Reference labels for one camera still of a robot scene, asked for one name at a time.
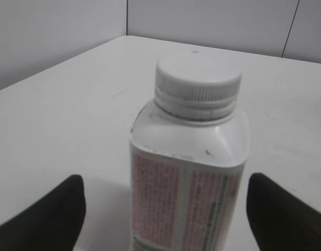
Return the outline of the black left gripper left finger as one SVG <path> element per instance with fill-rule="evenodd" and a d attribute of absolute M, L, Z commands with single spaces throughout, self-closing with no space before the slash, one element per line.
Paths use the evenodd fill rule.
<path fill-rule="evenodd" d="M 73 250 L 85 215 L 83 178 L 71 175 L 0 225 L 0 250 Z"/>

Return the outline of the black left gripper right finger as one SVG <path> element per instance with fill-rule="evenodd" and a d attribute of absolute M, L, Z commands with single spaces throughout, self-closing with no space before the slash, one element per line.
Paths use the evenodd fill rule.
<path fill-rule="evenodd" d="M 260 250 L 321 250 L 321 213 L 263 173 L 249 179 L 247 218 Z"/>

